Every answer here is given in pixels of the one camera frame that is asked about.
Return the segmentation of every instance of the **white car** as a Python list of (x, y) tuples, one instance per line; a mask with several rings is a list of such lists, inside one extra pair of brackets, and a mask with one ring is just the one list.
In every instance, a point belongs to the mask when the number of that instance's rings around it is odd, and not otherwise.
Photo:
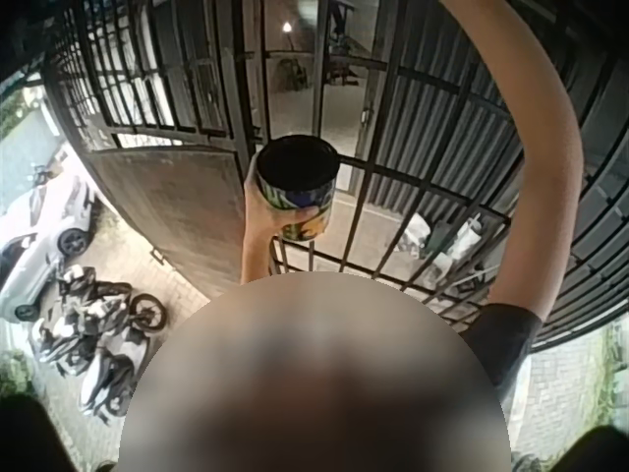
[(39, 295), (61, 258), (89, 244), (94, 191), (63, 172), (18, 197), (0, 216), (0, 317), (9, 322), (39, 317)]

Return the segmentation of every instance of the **black lid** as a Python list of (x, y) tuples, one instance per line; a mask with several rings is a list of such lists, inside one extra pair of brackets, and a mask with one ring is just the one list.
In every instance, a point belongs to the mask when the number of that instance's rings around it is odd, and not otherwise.
[(318, 189), (336, 178), (341, 161), (329, 143), (314, 136), (285, 136), (257, 158), (257, 172), (272, 187), (289, 192)]

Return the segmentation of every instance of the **colorful cup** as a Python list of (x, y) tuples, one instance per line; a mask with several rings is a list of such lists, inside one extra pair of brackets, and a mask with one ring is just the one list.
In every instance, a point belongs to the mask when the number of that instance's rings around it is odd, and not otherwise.
[(287, 241), (311, 241), (330, 219), (336, 174), (336, 149), (313, 136), (286, 136), (270, 142), (257, 158), (257, 181), (266, 200), (279, 209), (318, 207), (319, 213), (282, 229)]

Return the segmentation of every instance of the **black sleeve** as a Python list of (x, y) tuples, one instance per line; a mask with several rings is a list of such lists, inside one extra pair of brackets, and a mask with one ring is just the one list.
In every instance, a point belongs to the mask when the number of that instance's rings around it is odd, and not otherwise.
[(500, 401), (515, 382), (542, 321), (532, 312), (511, 305), (487, 305), (461, 333), (485, 368)]

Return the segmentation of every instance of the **can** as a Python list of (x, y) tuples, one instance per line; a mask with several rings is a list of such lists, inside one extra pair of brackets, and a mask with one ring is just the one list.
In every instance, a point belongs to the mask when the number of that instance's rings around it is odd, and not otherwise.
[(330, 219), (336, 175), (341, 166), (331, 144), (313, 136), (293, 135), (266, 145), (257, 158), (257, 182), (275, 208), (318, 207), (318, 214), (282, 228), (286, 241), (304, 242), (321, 235)]

